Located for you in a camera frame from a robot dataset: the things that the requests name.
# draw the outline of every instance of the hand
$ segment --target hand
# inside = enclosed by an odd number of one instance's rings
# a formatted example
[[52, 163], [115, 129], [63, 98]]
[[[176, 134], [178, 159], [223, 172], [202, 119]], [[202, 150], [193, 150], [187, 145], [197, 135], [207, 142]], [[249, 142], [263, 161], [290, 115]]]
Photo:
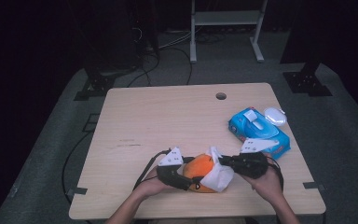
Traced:
[[266, 173], [257, 179], [252, 179], [245, 175], [241, 177], [248, 181], [252, 185], [252, 188], [269, 203], [275, 203], [283, 197], [278, 174], [270, 166]]
[[162, 183], [157, 177], [157, 166], [155, 166], [145, 177], [144, 181], [134, 190], [147, 197], [161, 193], [165, 189], [174, 189]]

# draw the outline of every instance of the wet wipes package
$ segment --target wet wipes package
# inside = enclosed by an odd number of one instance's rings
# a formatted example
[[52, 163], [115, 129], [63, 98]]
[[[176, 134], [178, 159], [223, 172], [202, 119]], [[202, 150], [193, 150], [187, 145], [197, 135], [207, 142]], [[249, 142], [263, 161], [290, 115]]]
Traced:
[[244, 143], [241, 153], [261, 150], [277, 160], [290, 149], [289, 137], [277, 127], [284, 123], [286, 116], [280, 109], [270, 107], [263, 116], [255, 108], [249, 107], [231, 118], [228, 129]]

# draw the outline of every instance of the forearm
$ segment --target forearm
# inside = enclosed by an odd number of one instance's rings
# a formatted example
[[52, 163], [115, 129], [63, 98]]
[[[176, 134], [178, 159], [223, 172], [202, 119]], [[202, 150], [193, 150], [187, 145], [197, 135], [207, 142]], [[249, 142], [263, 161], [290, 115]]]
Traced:
[[139, 193], [133, 192], [118, 210], [106, 220], [105, 224], [126, 224], [131, 223], [141, 202], [145, 199]]
[[289, 203], [284, 198], [280, 198], [274, 203], [271, 203], [279, 220], [282, 224], [299, 224], [296, 214], [293, 212]]

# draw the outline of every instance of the wooden table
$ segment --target wooden table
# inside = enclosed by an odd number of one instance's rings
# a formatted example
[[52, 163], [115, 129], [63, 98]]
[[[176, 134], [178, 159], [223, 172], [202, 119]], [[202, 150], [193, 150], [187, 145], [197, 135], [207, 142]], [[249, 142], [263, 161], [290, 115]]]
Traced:
[[[226, 95], [225, 100], [216, 98]], [[149, 160], [161, 150], [179, 147], [183, 156], [197, 156], [210, 146], [238, 155], [241, 141], [227, 128], [231, 117], [248, 106], [260, 112], [280, 105], [267, 83], [220, 84], [112, 89], [107, 93], [89, 147], [69, 216], [110, 217], [131, 193]], [[324, 201], [288, 124], [281, 129], [291, 149], [278, 163], [285, 179], [284, 194], [298, 215], [322, 214]], [[244, 217], [274, 215], [272, 207], [238, 175], [221, 193], [171, 189], [144, 201], [137, 218]]]

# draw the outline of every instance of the gray carpet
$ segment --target gray carpet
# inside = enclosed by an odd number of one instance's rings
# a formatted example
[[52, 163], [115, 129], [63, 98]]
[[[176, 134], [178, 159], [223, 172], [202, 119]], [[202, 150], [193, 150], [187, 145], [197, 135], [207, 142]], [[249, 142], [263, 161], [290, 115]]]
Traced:
[[[286, 112], [289, 125], [300, 146], [326, 204], [327, 223], [358, 223], [358, 105], [343, 87], [338, 75], [321, 64], [316, 76], [333, 96], [309, 97], [292, 93], [282, 73], [299, 71], [303, 64], [280, 64], [288, 33], [262, 32], [259, 45], [264, 63], [255, 60], [250, 34], [225, 35], [213, 44], [198, 44], [198, 62], [192, 64], [190, 85], [267, 82]], [[159, 35], [163, 45], [177, 35]], [[175, 45], [189, 53], [188, 41]], [[157, 60], [146, 56], [145, 70]], [[141, 75], [141, 69], [119, 77], [115, 88], [127, 87]], [[161, 52], [158, 67], [149, 72], [152, 86], [185, 85], [190, 64], [176, 49]], [[100, 113], [103, 97], [74, 101], [87, 79], [83, 69], [74, 74], [39, 135], [34, 148], [0, 209], [0, 223], [85, 223], [68, 217], [69, 203], [62, 191], [62, 167], [66, 189], [76, 187], [87, 156], [92, 133], [84, 131], [90, 114]], [[142, 76], [131, 87], [149, 85]], [[90, 123], [86, 130], [95, 127]], [[260, 223], [275, 223], [274, 217], [257, 217]], [[322, 223], [322, 216], [300, 217], [303, 223]], [[92, 220], [91, 223], [103, 223]]]

